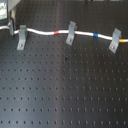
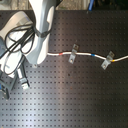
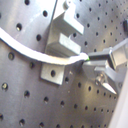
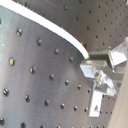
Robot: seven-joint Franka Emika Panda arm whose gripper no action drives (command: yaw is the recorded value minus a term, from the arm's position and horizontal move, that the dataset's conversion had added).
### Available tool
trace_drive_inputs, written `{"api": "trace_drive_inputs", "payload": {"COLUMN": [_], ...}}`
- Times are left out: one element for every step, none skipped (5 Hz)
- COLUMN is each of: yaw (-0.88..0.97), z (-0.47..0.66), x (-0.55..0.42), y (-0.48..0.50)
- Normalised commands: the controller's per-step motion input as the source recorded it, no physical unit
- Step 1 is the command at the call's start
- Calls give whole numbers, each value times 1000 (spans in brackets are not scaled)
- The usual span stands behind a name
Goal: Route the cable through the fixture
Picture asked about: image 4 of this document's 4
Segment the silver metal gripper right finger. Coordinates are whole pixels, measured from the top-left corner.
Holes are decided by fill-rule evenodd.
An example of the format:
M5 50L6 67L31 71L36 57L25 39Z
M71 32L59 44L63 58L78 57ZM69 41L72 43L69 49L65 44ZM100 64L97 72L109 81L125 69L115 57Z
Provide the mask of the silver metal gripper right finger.
M110 51L112 62L117 66L128 60L128 37L124 41Z

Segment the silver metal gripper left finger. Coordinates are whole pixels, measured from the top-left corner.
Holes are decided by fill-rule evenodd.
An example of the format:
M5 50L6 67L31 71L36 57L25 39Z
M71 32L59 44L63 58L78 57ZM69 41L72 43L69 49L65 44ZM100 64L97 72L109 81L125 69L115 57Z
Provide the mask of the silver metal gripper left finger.
M118 94L117 85L123 80L123 68L114 65L109 51L92 52L81 62L80 68L86 78L93 79L88 116L98 117L102 98Z

